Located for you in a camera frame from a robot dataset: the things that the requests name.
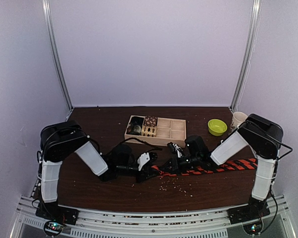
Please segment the wooden compartment box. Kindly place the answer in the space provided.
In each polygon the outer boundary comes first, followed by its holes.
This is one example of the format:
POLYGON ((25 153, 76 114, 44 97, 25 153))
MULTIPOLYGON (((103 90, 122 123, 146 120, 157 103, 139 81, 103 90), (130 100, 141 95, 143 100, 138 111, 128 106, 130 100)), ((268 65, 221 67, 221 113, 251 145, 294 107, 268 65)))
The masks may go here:
POLYGON ((124 138, 130 143, 146 141, 156 146, 166 146, 172 142, 185 147, 186 120, 159 118, 152 116, 130 116, 124 138))

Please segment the red navy striped tie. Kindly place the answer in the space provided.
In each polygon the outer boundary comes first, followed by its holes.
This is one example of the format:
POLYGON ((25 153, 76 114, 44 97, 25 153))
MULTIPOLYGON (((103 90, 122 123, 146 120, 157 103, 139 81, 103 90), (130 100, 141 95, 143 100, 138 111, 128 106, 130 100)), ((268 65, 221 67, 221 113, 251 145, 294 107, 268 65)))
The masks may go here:
POLYGON ((244 170, 255 170, 257 169, 257 159, 239 159, 239 160, 228 160, 220 166, 194 166, 187 170, 176 169, 171 170, 170 167, 163 169, 162 166, 156 165, 151 166, 153 172, 161 177, 174 177, 174 176, 189 176, 189 175, 204 175, 204 174, 215 174, 226 171, 244 171, 244 170))

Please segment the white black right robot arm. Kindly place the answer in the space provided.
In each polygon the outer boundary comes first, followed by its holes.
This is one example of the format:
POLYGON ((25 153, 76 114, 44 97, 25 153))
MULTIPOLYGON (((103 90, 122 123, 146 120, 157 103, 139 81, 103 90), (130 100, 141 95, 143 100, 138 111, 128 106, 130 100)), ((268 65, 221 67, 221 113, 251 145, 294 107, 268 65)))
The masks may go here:
POLYGON ((226 139, 209 150, 203 138, 192 135, 185 139, 188 155, 174 143, 168 146, 175 155, 165 164, 168 173, 184 173, 197 168, 215 170, 228 162, 240 151, 248 150, 257 162, 254 186, 245 215, 255 219, 264 210, 264 204, 276 176, 276 166, 282 146, 284 130, 280 125, 257 114, 250 114, 226 139))

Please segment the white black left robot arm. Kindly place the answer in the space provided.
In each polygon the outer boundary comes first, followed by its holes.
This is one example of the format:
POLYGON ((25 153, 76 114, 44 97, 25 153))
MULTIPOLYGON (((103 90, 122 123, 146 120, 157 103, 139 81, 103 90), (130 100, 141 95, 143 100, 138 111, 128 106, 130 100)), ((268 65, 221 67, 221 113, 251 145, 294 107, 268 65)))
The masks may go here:
POLYGON ((37 153, 42 212, 50 220, 61 216, 58 206, 58 180, 63 161, 77 154, 101 181, 110 181, 117 176, 134 176, 141 183, 160 174, 153 163, 157 159, 155 150, 142 153, 136 158, 131 147, 124 141, 110 152, 101 154, 97 141, 87 135, 75 121, 66 121, 44 127, 40 133, 40 151, 37 153))

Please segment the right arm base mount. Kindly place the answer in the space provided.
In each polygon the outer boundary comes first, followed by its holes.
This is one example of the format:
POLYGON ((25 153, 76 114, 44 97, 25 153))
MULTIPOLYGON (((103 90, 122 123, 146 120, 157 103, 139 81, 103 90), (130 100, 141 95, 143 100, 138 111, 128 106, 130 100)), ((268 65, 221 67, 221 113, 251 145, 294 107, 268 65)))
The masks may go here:
POLYGON ((243 230, 252 237, 262 235, 271 227, 271 225, 275 221, 278 214, 279 207, 278 207, 277 200, 273 195, 273 193, 270 193, 270 194, 271 194, 271 198, 275 203, 276 210, 269 224, 264 225, 264 221, 263 221, 263 217, 271 214, 267 200, 260 201, 252 197, 249 199, 249 202, 247 205, 236 207, 236 208, 230 208, 227 210, 230 224, 233 225, 233 224, 242 223, 243 230))

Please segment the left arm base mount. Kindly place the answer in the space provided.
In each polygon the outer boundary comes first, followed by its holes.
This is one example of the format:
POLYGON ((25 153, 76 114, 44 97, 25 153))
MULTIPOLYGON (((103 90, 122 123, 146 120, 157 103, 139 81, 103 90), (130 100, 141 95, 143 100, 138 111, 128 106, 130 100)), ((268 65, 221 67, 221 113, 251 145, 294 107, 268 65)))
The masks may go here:
POLYGON ((60 235, 67 225, 75 225, 77 222, 79 211, 59 206, 57 201, 44 203, 42 198, 36 198, 31 205, 36 209, 37 217, 47 220, 43 225, 43 231, 48 237, 60 235))

